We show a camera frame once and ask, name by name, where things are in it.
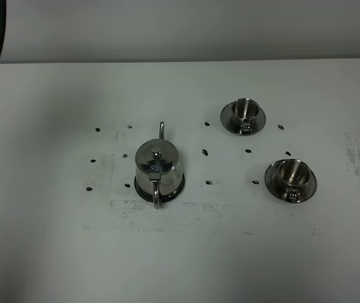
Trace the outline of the stainless steel teapot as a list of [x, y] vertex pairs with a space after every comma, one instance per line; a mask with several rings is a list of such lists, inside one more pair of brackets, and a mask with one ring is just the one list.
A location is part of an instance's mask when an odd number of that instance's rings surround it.
[[158, 137], [146, 141], [137, 149], [135, 165], [138, 185], [152, 195], [154, 208], [161, 208], [160, 196], [175, 191], [184, 175], [177, 148], [165, 139], [163, 122], [160, 123]]

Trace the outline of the steel teapot coaster plate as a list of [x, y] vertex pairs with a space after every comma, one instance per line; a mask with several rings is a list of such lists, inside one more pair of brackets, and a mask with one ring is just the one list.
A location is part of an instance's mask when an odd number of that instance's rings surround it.
[[[186, 183], [186, 178], [185, 176], [183, 175], [183, 179], [179, 185], [179, 187], [173, 191], [172, 193], [170, 194], [167, 194], [167, 195], [163, 195], [163, 196], [160, 196], [160, 200], [161, 200], [161, 203], [166, 203], [166, 202], [169, 202], [169, 201], [172, 201], [174, 199], [176, 199], [183, 191], [184, 189], [184, 186], [185, 186], [185, 183]], [[135, 190], [136, 192], [138, 193], [138, 195], [143, 198], [144, 200], [146, 201], [149, 201], [149, 202], [152, 202], [152, 195], [147, 193], [146, 191], [144, 191], [137, 183], [137, 180], [136, 178], [134, 178], [134, 186], [135, 186]]]

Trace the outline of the far stainless steel saucer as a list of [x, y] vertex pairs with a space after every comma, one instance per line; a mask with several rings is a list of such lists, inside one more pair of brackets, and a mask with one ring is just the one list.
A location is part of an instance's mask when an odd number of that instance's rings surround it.
[[259, 114], [257, 116], [257, 126], [254, 128], [252, 133], [248, 133], [248, 134], [240, 134], [237, 131], [237, 127], [235, 127], [234, 123], [231, 121], [231, 105], [233, 102], [227, 104], [223, 109], [222, 112], [220, 114], [220, 120], [222, 125], [226, 128], [226, 130], [228, 130], [230, 133], [238, 135], [238, 136], [251, 136], [254, 135], [258, 132], [260, 132], [266, 123], [266, 115], [263, 111], [263, 109], [260, 107], [260, 111]]

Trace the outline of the stainless steel saucer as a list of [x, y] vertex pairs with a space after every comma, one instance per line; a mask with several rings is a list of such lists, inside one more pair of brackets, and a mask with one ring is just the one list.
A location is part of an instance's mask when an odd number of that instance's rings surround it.
[[[278, 168], [283, 160], [286, 160], [286, 159], [278, 160], [276, 162], [271, 163], [268, 166], [268, 168], [265, 171], [265, 185], [272, 196], [276, 197], [277, 199], [279, 199], [281, 201], [287, 202], [287, 203], [295, 203], [293, 201], [287, 200], [286, 194], [283, 192], [283, 190], [281, 190], [281, 188], [277, 182]], [[317, 189], [316, 176], [313, 173], [313, 171], [311, 170], [311, 179], [309, 182], [308, 192], [303, 197], [303, 199], [298, 203], [302, 203], [302, 202], [309, 200], [315, 194], [316, 189]]]
[[237, 127], [235, 127], [234, 123], [231, 121], [231, 105], [233, 102], [227, 104], [223, 109], [222, 112], [220, 114], [220, 120], [222, 125], [226, 128], [226, 130], [228, 130], [230, 133], [238, 135], [238, 136], [251, 136], [254, 135], [258, 132], [260, 132], [266, 123], [266, 115], [263, 111], [263, 109], [260, 107], [260, 111], [259, 114], [257, 116], [257, 126], [254, 128], [252, 133], [248, 133], [248, 134], [240, 134], [237, 131]]

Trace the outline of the far stainless steel teacup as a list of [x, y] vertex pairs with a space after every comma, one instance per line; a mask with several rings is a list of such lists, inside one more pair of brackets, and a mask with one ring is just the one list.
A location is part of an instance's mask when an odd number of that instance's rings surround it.
[[231, 121], [240, 134], [252, 133], [257, 126], [259, 105], [250, 98], [239, 98], [231, 105]]

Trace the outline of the stainless steel teacup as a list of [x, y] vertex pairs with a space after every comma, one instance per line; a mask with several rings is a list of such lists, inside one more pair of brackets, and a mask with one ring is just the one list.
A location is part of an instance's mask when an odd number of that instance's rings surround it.
[[259, 105], [250, 98], [239, 98], [231, 105], [231, 121], [240, 134], [252, 133], [257, 126]]
[[297, 159], [283, 160], [277, 172], [277, 182], [289, 201], [300, 202], [309, 189], [311, 170]]

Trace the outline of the near stainless steel teacup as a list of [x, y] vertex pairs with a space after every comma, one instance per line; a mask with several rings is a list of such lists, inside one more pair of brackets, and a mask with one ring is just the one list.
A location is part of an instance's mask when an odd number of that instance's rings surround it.
[[311, 170], [297, 159], [283, 160], [277, 172], [277, 182], [289, 201], [300, 202], [309, 189]]

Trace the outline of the near stainless steel saucer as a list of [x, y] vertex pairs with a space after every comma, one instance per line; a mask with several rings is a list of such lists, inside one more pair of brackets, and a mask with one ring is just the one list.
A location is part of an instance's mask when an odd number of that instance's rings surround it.
[[[283, 190], [281, 190], [281, 188], [277, 182], [278, 168], [283, 160], [286, 160], [286, 159], [278, 160], [276, 162], [271, 163], [268, 166], [268, 168], [265, 171], [265, 185], [272, 196], [276, 197], [277, 199], [279, 199], [281, 201], [287, 202], [287, 203], [295, 203], [293, 201], [287, 200], [286, 194], [283, 192]], [[298, 203], [302, 203], [302, 202], [309, 200], [315, 194], [316, 189], [317, 189], [316, 176], [313, 173], [313, 171], [311, 170], [311, 179], [309, 182], [308, 192], [303, 197], [303, 199]]]

